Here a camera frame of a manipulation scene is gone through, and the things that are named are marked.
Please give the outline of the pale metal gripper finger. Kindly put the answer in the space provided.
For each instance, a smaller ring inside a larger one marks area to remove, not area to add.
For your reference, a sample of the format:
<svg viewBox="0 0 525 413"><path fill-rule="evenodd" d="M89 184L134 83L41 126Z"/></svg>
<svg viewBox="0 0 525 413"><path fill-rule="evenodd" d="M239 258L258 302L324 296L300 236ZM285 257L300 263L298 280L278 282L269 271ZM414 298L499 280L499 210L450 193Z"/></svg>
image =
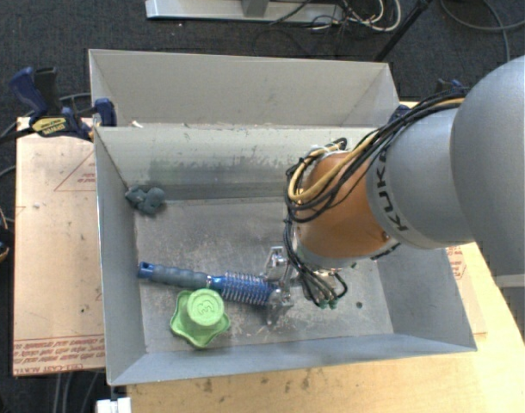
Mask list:
<svg viewBox="0 0 525 413"><path fill-rule="evenodd" d="M290 292L282 289L275 289L268 297L266 303L266 324L275 325L280 318L293 307L293 300Z"/></svg>
<svg viewBox="0 0 525 413"><path fill-rule="evenodd" d="M271 247L264 266L266 280L290 280L292 274L287 250L281 245Z"/></svg>

